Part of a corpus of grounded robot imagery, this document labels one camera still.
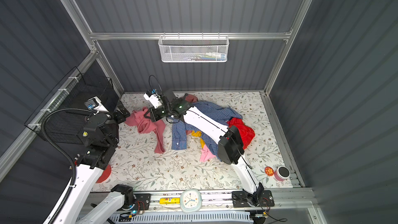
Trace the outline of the dusty pink shirt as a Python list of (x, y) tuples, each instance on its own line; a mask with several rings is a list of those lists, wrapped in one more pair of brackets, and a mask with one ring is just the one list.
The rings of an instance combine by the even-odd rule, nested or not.
[(157, 145), (154, 152), (165, 153), (163, 134), (165, 130), (165, 123), (162, 120), (152, 122), (151, 119), (145, 118), (144, 115), (148, 111), (147, 107), (143, 107), (140, 111), (134, 111), (124, 122), (131, 127), (137, 127), (139, 134), (147, 134), (153, 132), (157, 138)]

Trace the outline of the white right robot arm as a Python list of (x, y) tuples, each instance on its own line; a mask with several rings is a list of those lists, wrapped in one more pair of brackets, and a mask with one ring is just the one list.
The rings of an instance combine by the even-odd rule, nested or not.
[(235, 110), (207, 101), (198, 101), (185, 94), (177, 97), (173, 91), (145, 93), (144, 98), (152, 104), (145, 118), (153, 122), (166, 119), (172, 124), (172, 149), (187, 148), (187, 131), (200, 131), (205, 145), (219, 160), (231, 165), (237, 174), (246, 201), (251, 206), (260, 204), (264, 187), (252, 172), (244, 156), (244, 142), (238, 127), (228, 125), (233, 118), (241, 118)]

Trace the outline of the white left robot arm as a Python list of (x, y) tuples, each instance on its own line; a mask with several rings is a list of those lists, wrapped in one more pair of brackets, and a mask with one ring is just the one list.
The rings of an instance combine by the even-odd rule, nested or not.
[(98, 97), (85, 102), (84, 112), (88, 119), (83, 126), (83, 136), (87, 139), (88, 150), (73, 159), (47, 132), (47, 123), (61, 109), (44, 117), (41, 133), (50, 145), (59, 151), (70, 163), (72, 176), (58, 202), (45, 219), (46, 224), (102, 224), (118, 211), (136, 211), (136, 197), (131, 186), (116, 185), (108, 196), (93, 208), (85, 217), (78, 219), (91, 189), (109, 165), (119, 143), (119, 124), (126, 121), (130, 112), (121, 102), (117, 103), (114, 112), (110, 112)]

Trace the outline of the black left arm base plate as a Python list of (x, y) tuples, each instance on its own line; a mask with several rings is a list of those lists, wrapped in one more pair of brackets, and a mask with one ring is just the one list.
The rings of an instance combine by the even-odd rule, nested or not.
[(134, 194), (135, 202), (133, 204), (133, 210), (135, 211), (147, 211), (149, 210), (151, 194)]

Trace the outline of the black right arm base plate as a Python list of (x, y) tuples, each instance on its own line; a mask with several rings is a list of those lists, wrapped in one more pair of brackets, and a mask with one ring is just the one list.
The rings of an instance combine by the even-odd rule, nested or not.
[(245, 207), (274, 207), (275, 202), (270, 190), (264, 190), (258, 196), (248, 194), (245, 191), (233, 191), (232, 201), (235, 208)]

